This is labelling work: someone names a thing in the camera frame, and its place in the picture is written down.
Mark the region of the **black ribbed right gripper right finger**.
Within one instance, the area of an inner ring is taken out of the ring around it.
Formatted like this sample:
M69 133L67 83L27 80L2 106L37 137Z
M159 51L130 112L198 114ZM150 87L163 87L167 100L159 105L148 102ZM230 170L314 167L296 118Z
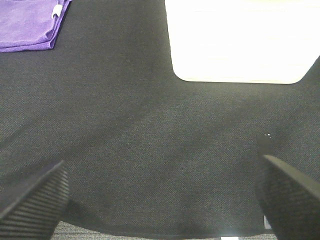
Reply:
M257 139L255 194L279 240L320 238L320 184L272 153L272 138Z

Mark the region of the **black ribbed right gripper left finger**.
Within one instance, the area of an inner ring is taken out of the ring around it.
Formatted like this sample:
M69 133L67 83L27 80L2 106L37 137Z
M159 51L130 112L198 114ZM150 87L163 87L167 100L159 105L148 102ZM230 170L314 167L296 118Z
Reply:
M52 162L0 195L2 240L49 240L70 198L63 161Z

